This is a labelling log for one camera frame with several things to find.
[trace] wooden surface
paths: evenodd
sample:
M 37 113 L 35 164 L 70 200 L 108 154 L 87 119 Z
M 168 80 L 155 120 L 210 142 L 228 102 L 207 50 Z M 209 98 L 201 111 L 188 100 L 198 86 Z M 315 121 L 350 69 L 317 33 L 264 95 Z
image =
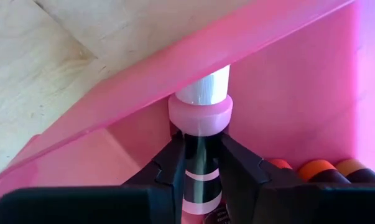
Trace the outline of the wooden surface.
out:
M 249 0 L 0 0 L 0 170 L 93 85 Z

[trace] pink bin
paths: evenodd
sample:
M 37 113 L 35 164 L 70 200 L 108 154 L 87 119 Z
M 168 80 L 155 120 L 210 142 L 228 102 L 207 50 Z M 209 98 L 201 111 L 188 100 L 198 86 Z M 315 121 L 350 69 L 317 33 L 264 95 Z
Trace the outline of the pink bin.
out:
M 0 197 L 122 184 L 170 141 L 168 96 L 227 64 L 235 140 L 294 168 L 356 157 L 375 170 L 375 71 L 359 51 L 358 6 L 254 1 L 103 80 L 0 173 Z

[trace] white cylinder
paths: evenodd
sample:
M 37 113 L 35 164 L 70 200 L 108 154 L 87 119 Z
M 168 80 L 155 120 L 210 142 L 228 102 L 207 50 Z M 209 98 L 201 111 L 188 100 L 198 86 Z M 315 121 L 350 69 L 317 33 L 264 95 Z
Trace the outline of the white cylinder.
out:
M 227 97 L 230 65 L 217 70 L 199 81 L 175 93 L 176 97 L 190 105 L 213 105 Z

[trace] pink plastic container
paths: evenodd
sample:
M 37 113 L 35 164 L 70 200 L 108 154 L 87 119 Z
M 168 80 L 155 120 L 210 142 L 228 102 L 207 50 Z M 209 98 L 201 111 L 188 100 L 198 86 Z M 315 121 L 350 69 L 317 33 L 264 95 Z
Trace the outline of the pink plastic container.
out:
M 358 6 L 254 1 L 103 80 L 0 173 L 0 197 L 122 184 L 170 140 L 168 96 L 227 64 L 235 140 L 294 168 L 356 157 L 375 170 L 375 72 L 358 50 Z

